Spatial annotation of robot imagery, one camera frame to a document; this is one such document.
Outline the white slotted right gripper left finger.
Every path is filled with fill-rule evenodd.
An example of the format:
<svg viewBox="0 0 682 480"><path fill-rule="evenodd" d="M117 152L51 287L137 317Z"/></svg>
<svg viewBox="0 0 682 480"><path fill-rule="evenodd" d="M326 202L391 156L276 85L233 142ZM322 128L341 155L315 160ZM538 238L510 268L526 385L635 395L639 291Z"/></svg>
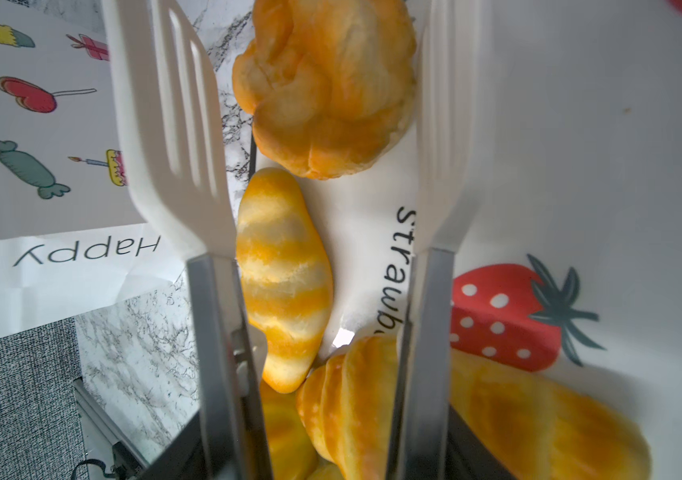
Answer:
<svg viewBox="0 0 682 480"><path fill-rule="evenodd" d="M215 69L173 1L106 1L119 146L140 215L186 264L197 418L150 467L157 479L268 479L250 332L235 261Z"/></svg>

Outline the white slotted right gripper right finger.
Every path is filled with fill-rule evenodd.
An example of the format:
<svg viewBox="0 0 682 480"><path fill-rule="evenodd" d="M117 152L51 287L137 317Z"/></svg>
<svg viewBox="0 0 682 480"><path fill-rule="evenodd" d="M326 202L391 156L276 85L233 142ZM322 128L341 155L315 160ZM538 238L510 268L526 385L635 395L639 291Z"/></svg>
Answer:
<svg viewBox="0 0 682 480"><path fill-rule="evenodd" d="M477 207L467 176L487 14L485 1L434 1L423 31L417 222L386 464L389 479L444 476L451 288L455 256Z"/></svg>

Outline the white printed paper bag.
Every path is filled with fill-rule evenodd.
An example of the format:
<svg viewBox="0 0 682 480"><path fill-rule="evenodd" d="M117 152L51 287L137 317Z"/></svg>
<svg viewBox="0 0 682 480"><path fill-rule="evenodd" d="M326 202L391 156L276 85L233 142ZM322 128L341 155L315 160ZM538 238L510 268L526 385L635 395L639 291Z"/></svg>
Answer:
<svg viewBox="0 0 682 480"><path fill-rule="evenodd" d="M0 338L175 281L118 145L105 37L0 1Z"/></svg>

